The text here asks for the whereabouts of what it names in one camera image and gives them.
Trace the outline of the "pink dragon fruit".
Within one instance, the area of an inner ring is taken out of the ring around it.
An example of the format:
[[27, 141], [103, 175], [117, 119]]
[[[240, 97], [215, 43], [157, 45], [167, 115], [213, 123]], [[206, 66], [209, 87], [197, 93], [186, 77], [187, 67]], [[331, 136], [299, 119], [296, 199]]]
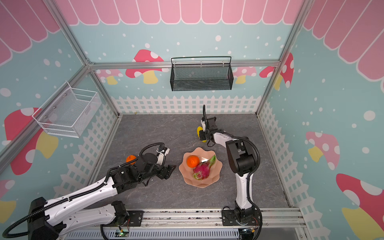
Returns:
[[204, 180], [209, 177], [211, 167], [216, 163], [216, 155], [212, 156], [208, 161], [200, 163], [197, 167], [194, 168], [193, 177], [196, 180]]

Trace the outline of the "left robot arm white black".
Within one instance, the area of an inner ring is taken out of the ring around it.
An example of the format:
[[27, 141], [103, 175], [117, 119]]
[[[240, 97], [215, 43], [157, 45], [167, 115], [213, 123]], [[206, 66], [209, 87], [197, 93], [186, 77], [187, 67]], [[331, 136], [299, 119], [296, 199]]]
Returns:
[[35, 199], [29, 214], [6, 228], [3, 238], [27, 236], [30, 240], [56, 240], [72, 231], [113, 224], [120, 229], [134, 225], [134, 217], [121, 201], [90, 209], [92, 204], [148, 183], [152, 177], [168, 179], [175, 165], [165, 165], [165, 155], [147, 153], [110, 168], [101, 180], [64, 197]]

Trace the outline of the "orange tangerine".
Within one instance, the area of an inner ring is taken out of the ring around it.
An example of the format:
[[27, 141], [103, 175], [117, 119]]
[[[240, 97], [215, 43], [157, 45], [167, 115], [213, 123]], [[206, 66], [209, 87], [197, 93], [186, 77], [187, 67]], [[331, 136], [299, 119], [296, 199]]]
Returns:
[[199, 164], [200, 164], [200, 158], [198, 156], [190, 155], [187, 158], [187, 166], [189, 168], [193, 169], [193, 168], [197, 167]]
[[135, 156], [135, 155], [130, 155], [130, 156], [127, 157], [126, 163], [129, 164], [129, 165], [134, 165], [136, 163], [136, 161], [137, 161], [137, 158], [138, 157]]

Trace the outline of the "yellow mango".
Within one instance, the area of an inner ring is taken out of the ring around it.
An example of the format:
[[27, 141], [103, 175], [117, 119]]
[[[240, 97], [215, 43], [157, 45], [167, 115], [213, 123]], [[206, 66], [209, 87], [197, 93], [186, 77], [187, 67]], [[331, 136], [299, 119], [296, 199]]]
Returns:
[[206, 132], [204, 131], [203, 127], [199, 126], [197, 128], [197, 134], [200, 141], [202, 141], [203, 143], [207, 142]]

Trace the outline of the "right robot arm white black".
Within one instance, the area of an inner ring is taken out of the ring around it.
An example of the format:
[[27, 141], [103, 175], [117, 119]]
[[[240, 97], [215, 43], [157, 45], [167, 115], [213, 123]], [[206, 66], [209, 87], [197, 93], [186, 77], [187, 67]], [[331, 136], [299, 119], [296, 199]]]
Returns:
[[219, 129], [215, 117], [203, 115], [201, 124], [202, 128], [198, 130], [200, 140], [223, 146], [227, 150], [230, 168], [236, 176], [236, 220], [241, 225], [255, 221], [261, 226], [262, 213], [252, 199], [252, 178], [261, 163], [256, 145], [247, 137], [238, 137]]

